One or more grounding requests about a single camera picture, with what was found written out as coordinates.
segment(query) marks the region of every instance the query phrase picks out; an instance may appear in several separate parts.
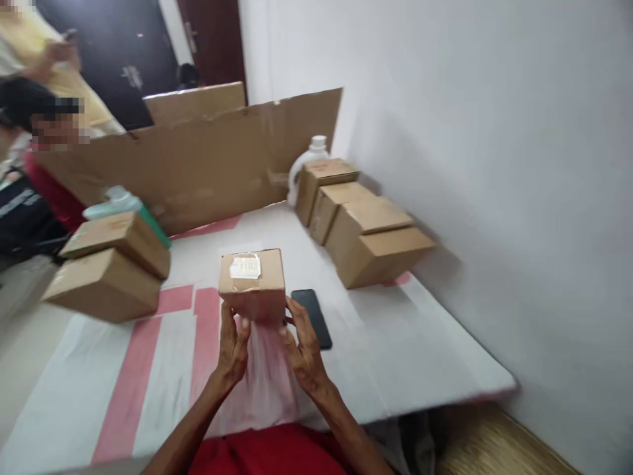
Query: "hand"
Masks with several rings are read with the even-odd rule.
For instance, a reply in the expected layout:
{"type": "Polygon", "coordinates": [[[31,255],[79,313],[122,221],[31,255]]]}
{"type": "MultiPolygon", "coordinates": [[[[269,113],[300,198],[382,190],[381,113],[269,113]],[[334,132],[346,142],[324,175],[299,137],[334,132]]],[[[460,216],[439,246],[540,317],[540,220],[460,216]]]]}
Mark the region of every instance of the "hand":
{"type": "Polygon", "coordinates": [[[210,378],[219,377],[229,391],[244,377],[249,362],[247,346],[251,337],[251,322],[242,318],[238,329],[234,317],[233,309],[225,301],[222,302],[220,356],[218,366],[210,378]]]}
{"type": "Polygon", "coordinates": [[[292,314],[292,318],[286,317],[286,321],[297,327],[299,338],[297,346],[292,333],[285,327],[280,329],[290,366],[299,385],[312,399],[324,397],[333,384],[323,366],[317,334],[305,308],[290,297],[286,297],[286,308],[292,314]]]}
{"type": "Polygon", "coordinates": [[[44,57],[52,63],[70,61],[77,54],[77,48],[72,41],[49,40],[44,49],[44,57]]]}

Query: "white bedsheet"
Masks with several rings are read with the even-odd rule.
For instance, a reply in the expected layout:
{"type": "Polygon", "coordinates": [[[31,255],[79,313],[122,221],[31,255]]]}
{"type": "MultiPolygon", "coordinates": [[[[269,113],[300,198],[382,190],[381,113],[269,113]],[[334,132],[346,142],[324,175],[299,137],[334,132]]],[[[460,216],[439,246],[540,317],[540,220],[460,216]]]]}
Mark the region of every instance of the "white bedsheet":
{"type": "MultiPolygon", "coordinates": [[[[317,292],[334,345],[322,353],[325,366],[361,423],[493,398],[516,386],[414,277],[347,291],[325,250],[285,203],[233,224],[174,241],[164,288],[190,286],[189,308],[176,305],[159,313],[160,321],[142,325],[109,325],[80,314],[71,319],[0,455],[0,473],[68,470],[155,452],[212,369],[213,357],[205,355],[215,351],[218,331],[204,322],[217,324],[213,288],[226,253],[278,247],[287,293],[317,292]],[[213,307],[208,320],[201,316],[205,302],[213,307]],[[201,335],[209,330],[207,347],[201,335]]],[[[263,346],[275,344],[272,336],[255,332],[252,340],[249,387],[236,388],[208,436],[293,420],[324,428],[287,368],[257,360],[263,346]]]]}

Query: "black hair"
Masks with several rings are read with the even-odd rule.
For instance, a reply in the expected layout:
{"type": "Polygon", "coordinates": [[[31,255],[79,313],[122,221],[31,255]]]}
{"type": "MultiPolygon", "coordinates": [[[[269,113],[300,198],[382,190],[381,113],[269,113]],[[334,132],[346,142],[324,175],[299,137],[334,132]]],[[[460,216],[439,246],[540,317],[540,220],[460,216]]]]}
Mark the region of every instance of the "black hair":
{"type": "Polygon", "coordinates": [[[178,80],[178,85],[180,86],[180,89],[196,88],[200,84],[200,73],[193,64],[185,63],[178,66],[176,79],[178,80]]]}
{"type": "Polygon", "coordinates": [[[46,87],[24,77],[4,80],[0,84],[0,122],[8,127],[22,127],[33,132],[31,117],[55,121],[61,114],[81,111],[76,98],[58,98],[46,87]]]}

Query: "white wall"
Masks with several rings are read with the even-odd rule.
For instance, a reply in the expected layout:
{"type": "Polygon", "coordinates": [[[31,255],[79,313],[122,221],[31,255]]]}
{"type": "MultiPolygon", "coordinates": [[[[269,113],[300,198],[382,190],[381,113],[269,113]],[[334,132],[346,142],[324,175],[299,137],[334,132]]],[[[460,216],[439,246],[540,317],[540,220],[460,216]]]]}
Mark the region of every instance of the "white wall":
{"type": "Polygon", "coordinates": [[[241,14],[252,101],[345,86],[334,152],[435,233],[417,274],[519,379],[510,413],[582,472],[624,473],[631,2],[241,0],[241,14]]]}

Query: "dark brown door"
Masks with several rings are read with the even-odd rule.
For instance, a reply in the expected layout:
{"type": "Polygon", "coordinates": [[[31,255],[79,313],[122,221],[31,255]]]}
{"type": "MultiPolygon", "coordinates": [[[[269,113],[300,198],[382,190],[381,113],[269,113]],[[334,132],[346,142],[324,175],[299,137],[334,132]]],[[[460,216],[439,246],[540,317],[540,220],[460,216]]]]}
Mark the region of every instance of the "dark brown door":
{"type": "Polygon", "coordinates": [[[246,84],[237,0],[178,0],[178,5],[203,83],[246,84]]]}
{"type": "Polygon", "coordinates": [[[156,0],[38,0],[60,33],[77,28],[82,76],[128,130],[153,124],[142,98],[177,88],[177,62],[156,0]]]}

